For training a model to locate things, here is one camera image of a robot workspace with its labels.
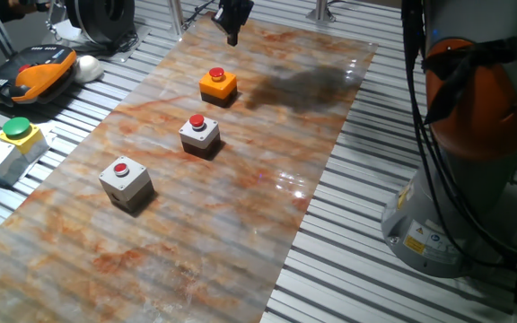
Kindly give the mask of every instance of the white ball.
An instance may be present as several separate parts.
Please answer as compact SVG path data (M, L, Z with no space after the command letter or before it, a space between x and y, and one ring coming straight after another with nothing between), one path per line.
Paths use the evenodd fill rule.
M88 83L103 75L103 67L99 60L92 56L78 57L75 63L75 81Z

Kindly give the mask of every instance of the green push button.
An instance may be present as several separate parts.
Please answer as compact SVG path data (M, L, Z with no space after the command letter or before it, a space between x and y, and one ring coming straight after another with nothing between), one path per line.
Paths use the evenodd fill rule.
M31 132L31 123L27 118L13 118L4 124L4 133L9 139L21 139Z

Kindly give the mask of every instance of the metal slatted table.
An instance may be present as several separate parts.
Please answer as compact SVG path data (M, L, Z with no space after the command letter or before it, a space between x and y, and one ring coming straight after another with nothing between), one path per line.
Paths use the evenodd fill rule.
M191 15L197 0L182 1ZM517 322L515 277L487 282L439 279L410 269L384 244L381 210L418 167L403 64L400 11L358 3L336 4L337 21L305 18L307 0L256 0L251 18L379 44L361 90L320 179L263 322ZM208 7L216 10L216 4ZM125 63L102 62L104 77L72 85L44 109L22 111L46 119L57 140L28 176L0 188L0 224L123 100L177 41L169 8L136 0L136 23L152 31ZM425 77L415 73L425 109ZM12 118L0 111L0 127Z

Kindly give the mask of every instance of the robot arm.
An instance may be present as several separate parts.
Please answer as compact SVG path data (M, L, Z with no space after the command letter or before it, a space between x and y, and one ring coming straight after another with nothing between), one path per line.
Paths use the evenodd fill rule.
M221 0L219 10L212 18L219 30L227 36L227 43L236 46L239 42L239 31L249 19L254 3L250 0Z
M423 165L382 215L385 240L404 262L429 275L514 268L517 193L507 183L517 167L517 0L404 0L402 13ZM425 59L425 122L414 94L419 51ZM427 243L424 249L398 243L414 226L434 232L426 239L451 247L448 261L432 257L439 250Z

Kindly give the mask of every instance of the orange push button box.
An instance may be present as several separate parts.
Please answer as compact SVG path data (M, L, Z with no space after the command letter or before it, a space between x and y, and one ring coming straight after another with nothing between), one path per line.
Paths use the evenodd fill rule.
M237 76L221 67L212 68L198 82L201 99L205 102L228 108L237 97Z

